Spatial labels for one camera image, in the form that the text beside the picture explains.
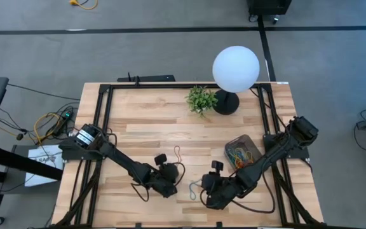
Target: wooden table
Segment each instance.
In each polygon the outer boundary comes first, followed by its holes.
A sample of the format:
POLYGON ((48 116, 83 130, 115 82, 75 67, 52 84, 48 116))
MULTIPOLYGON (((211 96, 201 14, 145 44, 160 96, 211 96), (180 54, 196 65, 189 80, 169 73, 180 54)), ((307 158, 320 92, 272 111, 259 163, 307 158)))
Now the wooden table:
MULTIPOLYGON (((93 122, 99 85, 100 83, 86 83, 84 86, 76 119, 78 128, 85 123, 93 122)), ((289 119, 296 115, 290 87, 288 84, 272 83, 272 88, 278 115, 288 123, 289 119)), ((188 91, 188 89, 114 91, 109 127, 118 136, 118 148, 133 160, 155 166, 154 157, 160 153, 165 153, 169 162, 177 161, 173 148, 180 146, 186 175, 178 185, 176 195, 163 198, 150 190, 149 201, 143 202, 131 188, 132 179, 127 171, 113 161, 105 160, 99 182, 93 226, 135 226, 137 222, 142 223, 142 226, 215 226, 217 221, 221 221, 224 226, 281 225, 277 208, 272 214, 249 212, 234 204, 229 204, 221 211, 207 209, 200 202, 198 195, 201 189, 196 186, 194 191, 197 199, 190 199, 189 183, 208 173, 212 169, 210 166, 212 160, 224 162, 222 176, 232 173, 233 170, 223 155, 225 143, 242 134, 248 134, 264 153, 262 143, 264 127, 258 98, 251 91, 238 93, 240 107, 234 114, 222 116, 211 110, 206 112, 206 118, 200 118, 188 110, 185 99, 188 91)), ((105 101, 104 96, 100 126, 105 101)), ((69 162, 65 165, 52 223, 59 221, 69 209, 78 163, 69 162)), ((314 218, 322 221, 310 168, 296 159, 288 160, 288 164, 296 196, 314 218)), ((81 177, 82 174, 79 176, 76 196, 81 177)), ((266 172, 266 178, 271 189, 275 191, 270 170, 266 172)), ((145 195, 143 188, 140 189, 140 193, 145 195)), ((288 220, 291 221, 288 199, 285 194, 283 195, 288 220)), ((272 206, 268 190, 262 180, 254 191, 237 201, 255 209, 268 210, 272 206)), ((89 202, 87 197, 82 223, 86 222, 89 202)))

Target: black metal frame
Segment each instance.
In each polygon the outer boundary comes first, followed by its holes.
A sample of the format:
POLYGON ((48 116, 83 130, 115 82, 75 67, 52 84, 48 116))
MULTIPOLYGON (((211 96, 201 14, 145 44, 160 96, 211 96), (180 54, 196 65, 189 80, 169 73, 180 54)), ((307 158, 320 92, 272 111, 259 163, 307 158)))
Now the black metal frame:
MULTIPOLYGON (((196 85, 207 86, 208 88, 218 88, 218 85, 215 83, 139 83, 139 80, 135 81, 134 84, 128 83, 125 85, 102 84, 102 85, 100 85, 100 89, 99 89, 99 93, 98 93, 98 99, 97 99, 97 105, 95 108, 93 123, 95 125, 98 125, 98 119, 100 116, 101 105, 103 102, 103 97, 104 97, 105 92, 108 93, 108 96, 107 96, 106 107, 105 107, 105 112, 104 112, 104 120, 103 120, 103 125, 102 125, 103 130, 107 130, 107 128, 108 128, 109 113, 111 110, 111 102, 112 102, 112 97, 114 96, 115 89, 145 89, 145 88, 181 88, 181 89, 183 89, 183 88, 192 88, 193 86, 196 86, 196 85)), ((280 126, 279 126, 279 122, 278 122, 278 117, 276 115, 276 108, 275 108, 275 102, 273 99, 271 84, 270 83, 256 83, 252 86, 252 88, 256 88, 258 91, 259 104, 261 107, 262 121, 264 124, 265 134, 269 135, 270 130, 269 130, 268 116, 266 113, 266 106, 265 106, 265 102, 264 102, 264 96, 263 96, 262 89, 264 89, 268 94, 269 105, 271 107, 275 133, 278 133, 280 131, 280 126)), ((283 167, 282 168, 283 173, 285 175, 282 185, 283 184, 286 185, 286 187, 284 187, 284 188, 287 188, 287 194, 293 193, 292 182, 290 180, 290 173, 289 173, 288 165, 287 165, 287 159, 284 158, 281 161, 281 164, 283 167)), ((96 169, 101 168, 101 165, 102 165, 102 161, 98 160, 96 163, 96 169)), ((91 160, 87 160, 85 169, 84 169, 84 173, 83 173, 83 178, 82 178, 81 191, 86 188, 86 185, 88 182, 88 176, 90 173, 90 167, 91 167, 91 160)), ((283 196, 281 193, 281 183, 279 183, 279 181, 278 181, 281 178, 281 175, 280 175, 276 165, 274 166, 274 169, 273 169, 273 176, 274 176, 274 183, 275 183, 275 188, 276 188, 276 195, 277 195, 278 209, 279 209, 279 213, 280 213, 281 223, 283 226, 289 225, 288 221, 287 221, 286 211, 285 211, 285 204, 284 204, 283 196)), ((95 186, 92 188, 92 191, 91 191, 91 199, 90 199, 90 207, 88 210, 87 225, 92 225, 92 223, 93 223, 95 202, 97 200, 97 191, 98 191, 98 183, 95 184, 95 186)), ((290 203, 290 206, 292 208, 292 219, 293 219, 293 222, 295 223, 295 224, 292 224, 292 226, 295 227, 300 223, 299 213, 297 211, 297 207, 293 204, 293 202, 290 203)), ((74 226, 77 226, 77 225, 85 226, 85 224, 83 224, 83 225, 80 224, 82 208, 83 208, 83 203, 81 203, 81 207, 78 209, 78 212, 76 214, 76 220, 74 222, 74 226)))

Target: small plant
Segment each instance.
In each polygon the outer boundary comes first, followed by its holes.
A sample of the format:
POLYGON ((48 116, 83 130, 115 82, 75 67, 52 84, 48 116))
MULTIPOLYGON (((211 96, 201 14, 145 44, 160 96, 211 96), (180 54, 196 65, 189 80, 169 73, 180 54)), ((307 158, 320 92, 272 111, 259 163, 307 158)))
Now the small plant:
POLYGON ((189 96, 186 96, 186 98, 190 111, 200 114, 201 117, 204 117, 204 111, 213 108, 218 101, 215 98, 215 92, 197 86, 190 89, 189 96))

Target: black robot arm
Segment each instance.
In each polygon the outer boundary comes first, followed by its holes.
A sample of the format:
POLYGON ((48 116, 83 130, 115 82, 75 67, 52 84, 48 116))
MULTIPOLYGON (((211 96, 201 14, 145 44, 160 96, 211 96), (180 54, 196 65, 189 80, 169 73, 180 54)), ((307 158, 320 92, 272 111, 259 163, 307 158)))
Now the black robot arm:
POLYGON ((219 176, 218 170, 203 175, 201 187, 207 193, 206 207, 223 209, 235 197, 245 197, 257 186, 262 173, 273 163, 296 148, 309 146, 317 138, 317 133, 318 129, 307 119, 295 117, 286 126, 285 132, 275 137, 274 146, 255 163, 238 169, 229 177, 219 176))

